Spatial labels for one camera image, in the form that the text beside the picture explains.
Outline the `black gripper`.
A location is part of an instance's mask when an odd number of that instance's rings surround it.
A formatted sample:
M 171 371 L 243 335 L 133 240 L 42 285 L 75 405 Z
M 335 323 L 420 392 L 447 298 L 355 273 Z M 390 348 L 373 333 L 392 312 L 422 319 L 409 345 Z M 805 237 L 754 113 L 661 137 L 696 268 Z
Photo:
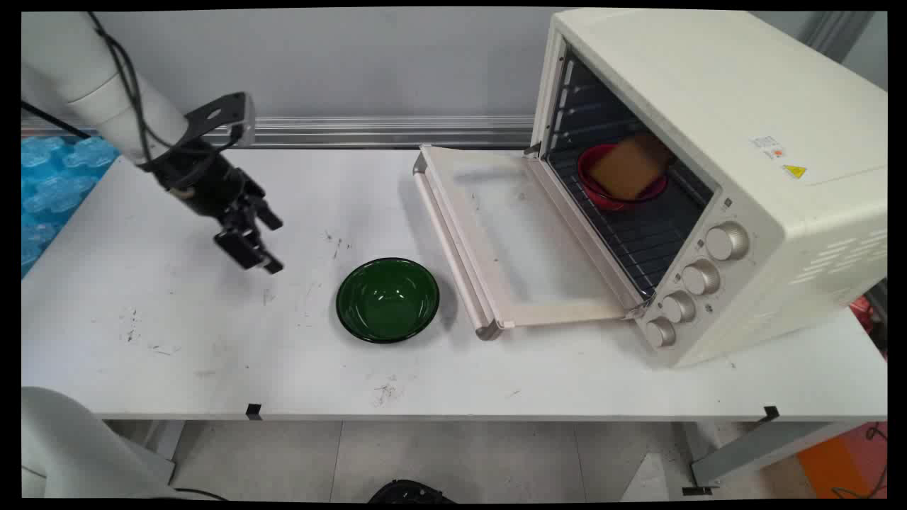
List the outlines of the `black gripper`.
M 243 270 L 262 268 L 269 274 L 283 270 L 283 262 L 266 248 L 257 226 L 227 228 L 237 224 L 242 213 L 252 214 L 270 230 L 281 229 L 284 222 L 270 208 L 263 188 L 210 143 L 189 142 L 169 149 L 145 164 L 145 171 L 192 212 L 224 228 L 214 242 Z

